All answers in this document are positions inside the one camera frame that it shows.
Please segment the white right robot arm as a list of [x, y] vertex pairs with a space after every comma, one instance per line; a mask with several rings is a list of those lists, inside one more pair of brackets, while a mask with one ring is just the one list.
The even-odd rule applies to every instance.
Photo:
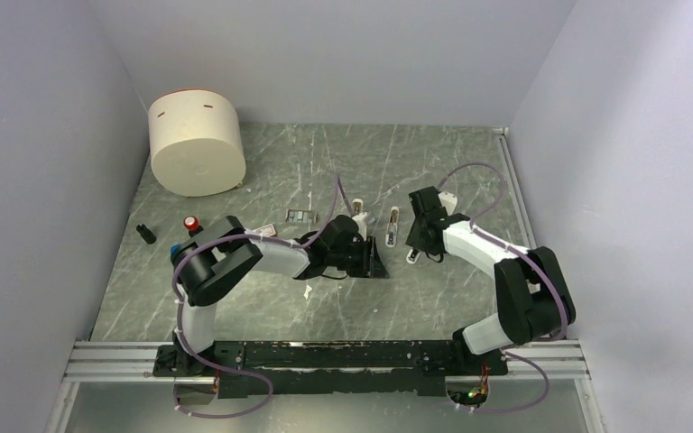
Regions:
[[414, 219], [406, 244], [430, 259], [457, 257], [494, 281], [495, 313], [454, 333], [453, 366], [473, 373], [485, 354], [541, 337], [562, 338], [577, 313], [556, 254], [509, 243], [454, 211], [456, 198], [427, 187], [409, 194]]

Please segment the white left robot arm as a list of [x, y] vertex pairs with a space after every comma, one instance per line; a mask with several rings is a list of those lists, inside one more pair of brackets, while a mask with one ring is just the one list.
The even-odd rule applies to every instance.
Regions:
[[361, 232], [350, 216], [338, 215], [319, 230], [293, 240], [270, 238], [227, 216], [191, 232], [171, 248], [172, 283], [178, 318], [173, 340], [178, 364], [200, 375], [214, 361], [213, 326], [217, 304], [250, 272], [280, 274], [294, 280], [326, 277], [333, 268], [347, 278], [387, 279], [374, 237]]

